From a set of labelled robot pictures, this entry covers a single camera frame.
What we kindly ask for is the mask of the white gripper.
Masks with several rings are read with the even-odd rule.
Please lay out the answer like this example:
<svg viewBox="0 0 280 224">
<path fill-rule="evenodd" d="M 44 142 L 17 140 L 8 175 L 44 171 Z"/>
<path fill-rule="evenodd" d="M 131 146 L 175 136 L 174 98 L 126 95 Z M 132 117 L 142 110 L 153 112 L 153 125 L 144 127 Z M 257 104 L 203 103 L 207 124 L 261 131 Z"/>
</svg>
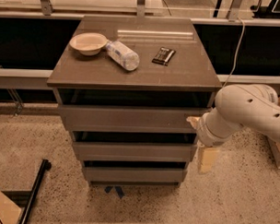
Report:
<svg viewBox="0 0 280 224">
<path fill-rule="evenodd" d="M 205 113 L 201 118 L 188 116 L 187 122 L 196 129 L 198 139 L 203 145 L 198 147 L 198 170 L 201 174 L 212 170 L 220 153 L 219 146 L 226 143 L 230 137 L 230 127 L 219 112 Z"/>
</svg>

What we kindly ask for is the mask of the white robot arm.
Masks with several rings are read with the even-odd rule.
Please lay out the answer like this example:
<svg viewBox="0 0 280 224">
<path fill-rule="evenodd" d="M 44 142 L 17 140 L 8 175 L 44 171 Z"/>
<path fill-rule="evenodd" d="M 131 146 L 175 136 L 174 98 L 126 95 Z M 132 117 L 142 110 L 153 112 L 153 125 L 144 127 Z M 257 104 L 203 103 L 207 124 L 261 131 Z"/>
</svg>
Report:
<svg viewBox="0 0 280 224">
<path fill-rule="evenodd" d="M 234 133 L 250 128 L 280 145 L 280 106 L 278 95 L 269 85 L 233 84 L 221 88 L 215 107 L 202 117 L 187 118 L 197 136 L 200 173 L 212 169 L 220 146 Z"/>
</svg>

